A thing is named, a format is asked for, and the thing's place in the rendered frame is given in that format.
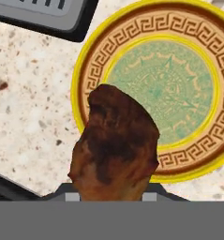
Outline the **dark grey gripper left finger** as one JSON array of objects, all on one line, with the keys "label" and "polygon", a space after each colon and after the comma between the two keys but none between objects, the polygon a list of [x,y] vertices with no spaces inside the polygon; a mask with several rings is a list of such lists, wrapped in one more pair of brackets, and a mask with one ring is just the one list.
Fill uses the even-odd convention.
[{"label": "dark grey gripper left finger", "polygon": [[81,197],[72,183],[63,183],[59,188],[41,198],[42,201],[79,202]]}]

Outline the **grey black-rimmed appliance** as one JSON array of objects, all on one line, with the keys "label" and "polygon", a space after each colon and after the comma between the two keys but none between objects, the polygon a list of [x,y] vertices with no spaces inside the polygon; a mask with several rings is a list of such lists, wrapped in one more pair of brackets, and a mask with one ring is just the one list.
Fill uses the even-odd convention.
[{"label": "grey black-rimmed appliance", "polygon": [[0,22],[82,42],[98,0],[0,0]]}]

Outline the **brown piece of meat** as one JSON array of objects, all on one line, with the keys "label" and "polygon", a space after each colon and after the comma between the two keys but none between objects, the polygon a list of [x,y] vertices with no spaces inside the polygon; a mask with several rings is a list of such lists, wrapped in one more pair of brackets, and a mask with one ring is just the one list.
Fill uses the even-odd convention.
[{"label": "brown piece of meat", "polygon": [[158,167],[158,128],[145,108],[102,84],[88,98],[90,113],[76,142],[69,178],[84,201],[138,201]]}]

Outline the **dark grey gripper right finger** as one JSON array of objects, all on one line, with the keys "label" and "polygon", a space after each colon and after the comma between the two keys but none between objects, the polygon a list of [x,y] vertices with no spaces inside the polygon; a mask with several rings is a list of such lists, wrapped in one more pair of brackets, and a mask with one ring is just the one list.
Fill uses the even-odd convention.
[{"label": "dark grey gripper right finger", "polygon": [[174,195],[170,192],[167,192],[166,189],[158,183],[150,183],[142,194],[143,202],[161,202],[161,201],[178,201],[186,202],[187,199],[184,199],[180,196]]}]

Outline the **yellow patterned plate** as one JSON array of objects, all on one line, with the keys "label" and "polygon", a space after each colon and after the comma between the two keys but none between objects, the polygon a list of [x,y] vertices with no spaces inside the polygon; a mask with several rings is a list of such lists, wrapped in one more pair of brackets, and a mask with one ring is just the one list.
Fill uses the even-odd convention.
[{"label": "yellow patterned plate", "polygon": [[131,95],[156,122],[153,181],[186,181],[224,164],[223,10],[202,0],[140,0],[118,10],[88,38],[73,71],[79,129],[101,83]]}]

